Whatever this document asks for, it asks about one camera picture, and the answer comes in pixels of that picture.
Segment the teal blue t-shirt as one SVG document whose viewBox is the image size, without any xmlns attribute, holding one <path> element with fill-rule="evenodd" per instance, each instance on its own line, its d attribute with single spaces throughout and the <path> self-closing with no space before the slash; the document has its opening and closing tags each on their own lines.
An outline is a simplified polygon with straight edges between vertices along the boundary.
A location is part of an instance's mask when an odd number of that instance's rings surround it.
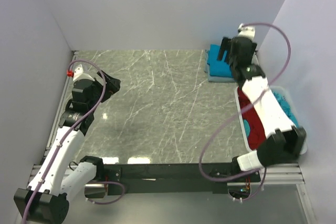
<svg viewBox="0 0 336 224">
<path fill-rule="evenodd" d="M 218 60 L 220 46 L 216 44 L 211 44 L 209 50 L 205 54 L 205 72 L 211 78 L 230 78 L 232 79 L 232 73 L 229 65 L 224 61 L 226 56 L 226 51 L 224 52 L 224 57 Z"/>
</svg>

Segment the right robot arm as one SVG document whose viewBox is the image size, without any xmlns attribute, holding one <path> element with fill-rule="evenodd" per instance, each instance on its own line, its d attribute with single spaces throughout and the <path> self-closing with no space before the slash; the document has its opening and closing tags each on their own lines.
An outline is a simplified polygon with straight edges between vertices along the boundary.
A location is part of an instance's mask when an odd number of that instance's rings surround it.
<svg viewBox="0 0 336 224">
<path fill-rule="evenodd" d="M 240 90 L 249 99 L 265 132 L 265 140 L 254 150 L 233 159 L 230 175 L 241 182 L 250 170 L 296 161 L 306 140 L 306 131 L 285 114 L 265 73 L 253 63 L 256 43 L 251 38 L 223 37 L 217 59 L 225 61 Z"/>
</svg>

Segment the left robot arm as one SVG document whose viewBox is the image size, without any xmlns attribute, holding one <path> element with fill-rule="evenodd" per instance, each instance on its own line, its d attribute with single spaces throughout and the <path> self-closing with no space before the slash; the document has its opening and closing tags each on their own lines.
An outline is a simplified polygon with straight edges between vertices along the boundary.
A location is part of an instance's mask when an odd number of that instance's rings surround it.
<svg viewBox="0 0 336 224">
<path fill-rule="evenodd" d="M 75 170 L 65 175 L 73 154 L 95 119 L 94 111 L 120 90 L 119 79 L 104 71 L 97 74 L 102 82 L 80 69 L 68 71 L 74 81 L 72 97 L 60 117 L 55 140 L 27 188 L 17 189 L 14 195 L 22 223 L 62 223 L 75 195 L 87 183 L 104 180 L 103 160 L 92 156 L 82 158 Z"/>
</svg>

